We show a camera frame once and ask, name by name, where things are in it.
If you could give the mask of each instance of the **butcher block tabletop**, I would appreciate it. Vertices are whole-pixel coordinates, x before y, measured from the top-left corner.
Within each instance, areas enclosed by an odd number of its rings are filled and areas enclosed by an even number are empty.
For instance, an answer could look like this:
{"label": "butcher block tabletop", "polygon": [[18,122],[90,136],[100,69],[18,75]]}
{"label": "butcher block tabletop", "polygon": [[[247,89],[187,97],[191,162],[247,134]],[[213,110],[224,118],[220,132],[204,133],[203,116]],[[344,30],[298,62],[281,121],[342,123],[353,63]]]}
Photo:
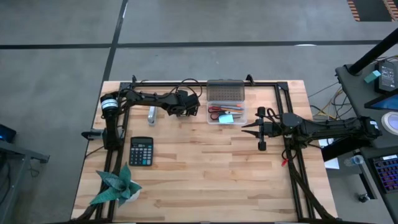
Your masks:
{"label": "butcher block tabletop", "polygon": [[[304,82],[287,81],[294,113],[312,119]],[[101,95],[119,90],[120,82],[104,82]],[[146,93],[167,93],[172,87],[142,87]],[[199,87],[193,87],[199,93]],[[277,113],[275,90],[267,86],[246,86],[248,123],[254,122],[257,107]],[[158,108],[154,127],[148,125],[148,106],[130,109],[122,166],[128,163],[130,138],[154,138],[154,161],[150,167],[132,167],[132,180],[142,186],[135,202],[116,203],[114,222],[276,222],[297,221],[289,170],[282,167],[282,137],[266,138],[267,150],[257,150],[258,139],[242,132],[240,126],[209,125],[206,121],[206,88],[196,116],[177,118]],[[105,128],[98,104],[93,128]],[[246,128],[253,131],[257,127]],[[87,154],[103,145],[91,141]],[[308,147],[304,163],[312,192],[333,216],[335,203],[321,151]],[[81,215],[98,193],[106,150],[89,155],[81,172],[72,218]],[[304,216],[304,194],[300,190]],[[103,216],[108,214],[108,203]]]}

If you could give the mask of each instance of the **plastic storage box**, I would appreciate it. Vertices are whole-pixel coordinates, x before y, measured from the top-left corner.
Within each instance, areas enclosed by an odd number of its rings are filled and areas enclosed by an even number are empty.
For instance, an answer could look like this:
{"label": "plastic storage box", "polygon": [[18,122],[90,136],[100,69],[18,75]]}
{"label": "plastic storage box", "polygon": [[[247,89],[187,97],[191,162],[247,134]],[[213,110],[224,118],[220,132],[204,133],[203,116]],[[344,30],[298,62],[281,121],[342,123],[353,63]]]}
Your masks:
{"label": "plastic storage box", "polygon": [[208,80],[206,92],[209,124],[247,123],[242,80]]}

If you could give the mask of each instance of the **concrete floor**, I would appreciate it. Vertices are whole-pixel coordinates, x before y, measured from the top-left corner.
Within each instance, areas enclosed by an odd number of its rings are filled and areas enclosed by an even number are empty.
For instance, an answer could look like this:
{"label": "concrete floor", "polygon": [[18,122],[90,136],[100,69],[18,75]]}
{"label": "concrete floor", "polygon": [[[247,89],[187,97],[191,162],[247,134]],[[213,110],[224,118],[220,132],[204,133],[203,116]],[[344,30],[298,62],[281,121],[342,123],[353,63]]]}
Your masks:
{"label": "concrete floor", "polygon": [[[0,1],[0,45],[109,44],[121,3]],[[355,22],[345,0],[130,0],[119,42],[374,40],[396,27]],[[336,82],[335,67],[371,47],[118,49],[109,79],[242,79],[250,73],[258,80],[304,80],[310,95]],[[87,144],[80,133],[91,127],[108,54],[0,50],[0,123],[18,131],[16,144],[51,155],[48,164],[33,164],[38,177],[26,175],[11,223],[69,219]],[[322,107],[337,88],[311,97],[311,104]],[[339,217],[392,223],[381,199],[362,204],[353,197],[363,193],[359,177],[330,178],[330,184]]]}

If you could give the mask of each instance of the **green plant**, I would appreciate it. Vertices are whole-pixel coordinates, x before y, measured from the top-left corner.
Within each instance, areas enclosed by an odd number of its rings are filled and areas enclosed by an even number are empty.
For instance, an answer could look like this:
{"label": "green plant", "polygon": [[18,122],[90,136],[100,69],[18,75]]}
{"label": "green plant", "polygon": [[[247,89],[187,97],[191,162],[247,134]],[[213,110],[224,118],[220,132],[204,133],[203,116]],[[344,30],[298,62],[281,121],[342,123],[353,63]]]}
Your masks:
{"label": "green plant", "polygon": [[90,202],[90,205],[119,199],[120,207],[127,199],[142,188],[140,185],[131,182],[131,172],[127,167],[127,163],[121,169],[119,177],[110,172],[97,171],[97,174],[109,188],[98,194]]}

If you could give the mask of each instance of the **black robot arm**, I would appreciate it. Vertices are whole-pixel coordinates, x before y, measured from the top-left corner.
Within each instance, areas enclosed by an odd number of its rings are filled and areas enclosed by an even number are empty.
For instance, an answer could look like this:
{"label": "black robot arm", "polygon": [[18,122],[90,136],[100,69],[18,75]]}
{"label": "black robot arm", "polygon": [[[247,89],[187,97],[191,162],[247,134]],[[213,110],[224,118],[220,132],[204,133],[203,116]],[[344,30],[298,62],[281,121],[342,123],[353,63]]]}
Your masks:
{"label": "black robot arm", "polygon": [[[259,107],[256,114],[259,119],[252,124],[243,126],[244,128],[259,126],[259,131],[243,131],[259,138],[260,151],[266,150],[264,136],[287,136],[291,139],[292,144],[298,144],[299,147],[303,149],[306,148],[311,141],[317,139],[335,138],[339,139],[338,141],[347,141],[351,139],[355,142],[366,143],[381,135],[375,120],[368,117],[350,118],[340,121],[314,122],[303,119],[293,113],[284,113],[280,116],[276,116],[273,111],[272,114],[270,114],[270,110],[272,111],[272,109],[267,110],[268,116],[266,116],[266,109],[264,107]],[[273,117],[280,118],[280,122],[275,122]],[[270,119],[272,122],[264,122],[264,118]]]}
{"label": "black robot arm", "polygon": [[176,90],[175,93],[172,93],[172,90],[163,95],[136,92],[134,78],[129,88],[107,93],[100,98],[102,117],[106,121],[103,142],[104,148],[107,150],[116,150],[121,146],[122,140],[118,131],[119,115],[134,105],[158,106],[166,110],[167,114],[177,116],[196,116],[198,112],[200,103],[195,92],[188,95],[187,91],[178,90],[178,86],[173,89]]}

